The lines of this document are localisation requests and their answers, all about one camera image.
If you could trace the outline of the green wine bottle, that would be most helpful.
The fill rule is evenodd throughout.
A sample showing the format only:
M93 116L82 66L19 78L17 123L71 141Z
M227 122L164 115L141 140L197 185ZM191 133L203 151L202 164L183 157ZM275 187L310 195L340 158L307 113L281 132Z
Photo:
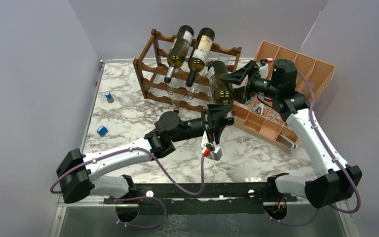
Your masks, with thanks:
M165 83L170 83L175 70L181 67L191 46L194 30L188 25L182 25L173 41L167 56L168 70L164 78Z
M209 79L212 104L234 104L233 87L228 82L223 82L221 77L228 72L221 70L218 61L210 61L207 68L207 78Z
M192 87L196 74L203 71L213 45L215 32L208 27L202 28L197 36L195 47L193 48L188 66L190 73L186 80L186 86Z

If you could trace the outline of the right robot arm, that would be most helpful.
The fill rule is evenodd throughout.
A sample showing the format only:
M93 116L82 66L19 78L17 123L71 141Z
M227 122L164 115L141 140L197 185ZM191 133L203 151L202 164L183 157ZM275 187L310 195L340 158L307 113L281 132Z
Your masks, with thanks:
M308 99L296 91L297 76L300 72L295 63L287 59L274 61L271 79L260 76L260 68L250 61L239 70L222 77L222 81L236 84L235 100L244 103L253 95L263 94L272 100L273 109L295 132L307 152L317 178L308 181L303 177L280 174L269 180L265 195L277 201L284 194L305 198L315 208L331 206L356 196L356 207L346 210L355 213L361 207L357 185L362 178L359 166L351 166L339 154L320 127L313 112L315 97Z

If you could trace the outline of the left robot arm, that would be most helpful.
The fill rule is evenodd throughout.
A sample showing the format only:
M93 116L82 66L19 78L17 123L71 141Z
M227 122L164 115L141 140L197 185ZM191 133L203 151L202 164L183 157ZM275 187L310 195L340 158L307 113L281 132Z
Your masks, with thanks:
M82 154L80 149L67 153L56 170L58 179L50 191L61 194L66 204L75 203L89 195L111 196L128 203L135 198L136 187L132 178L118 178L106 174L143 162L159 162L175 151L175 142L200 137L201 163L206 158L219 160L223 155L219 147L220 135L232 125L232 104L209 104L199 118L183 121L174 111L164 112L154 124L155 128L144 137L126 145L101 152Z

